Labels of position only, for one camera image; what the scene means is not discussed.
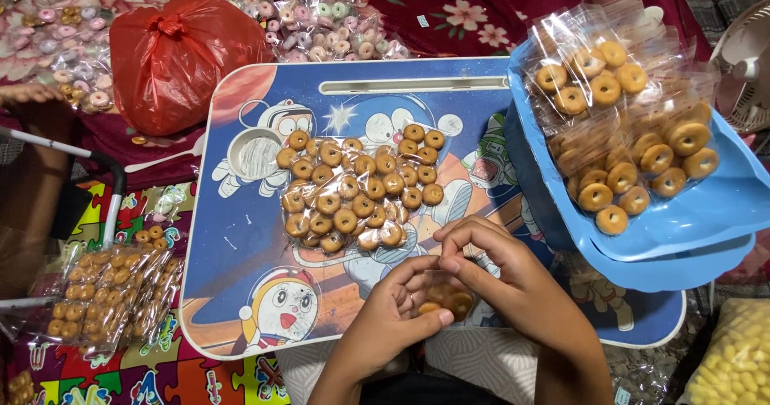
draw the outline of blue plastic container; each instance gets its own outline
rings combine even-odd
[[[694,188],[646,211],[620,235],[624,239],[599,232],[593,220],[569,199],[547,152],[518,75],[515,58],[524,47],[520,49],[511,55],[509,82],[514,99],[504,132],[519,184],[551,247],[583,253],[608,278],[617,275],[611,280],[621,286],[681,290],[708,282],[734,267],[753,246],[753,233],[770,227],[770,175],[714,112],[711,129],[721,158],[717,171]],[[628,244],[620,246],[616,241]],[[627,246],[640,250],[633,252]],[[620,262],[619,258],[644,262]],[[616,264],[654,267],[644,279],[625,277],[617,272],[621,267]],[[637,269],[645,267],[628,268],[630,275],[639,276]],[[661,275],[674,276],[666,284],[649,282],[660,280]]]

